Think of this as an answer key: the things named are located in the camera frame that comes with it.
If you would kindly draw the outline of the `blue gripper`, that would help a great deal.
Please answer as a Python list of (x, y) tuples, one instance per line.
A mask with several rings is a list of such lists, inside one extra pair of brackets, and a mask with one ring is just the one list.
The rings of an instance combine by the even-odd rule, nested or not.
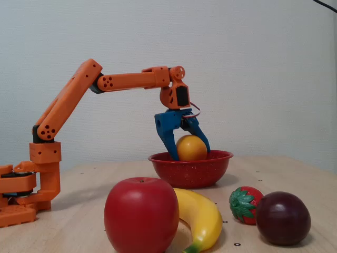
[(177, 147), (175, 144), (173, 130), (181, 128), (184, 131), (189, 132), (191, 135), (199, 137), (203, 143), (206, 145), (207, 152), (210, 152), (210, 144), (199, 127), (199, 122), (196, 117), (186, 118), (185, 115), (192, 114), (192, 109), (182, 109), (182, 110), (172, 110), (168, 109), (164, 113), (159, 113), (154, 116), (156, 123), (156, 130), (161, 138), (163, 144), (165, 145), (168, 153), (174, 161), (179, 160), (179, 155), (177, 153)]

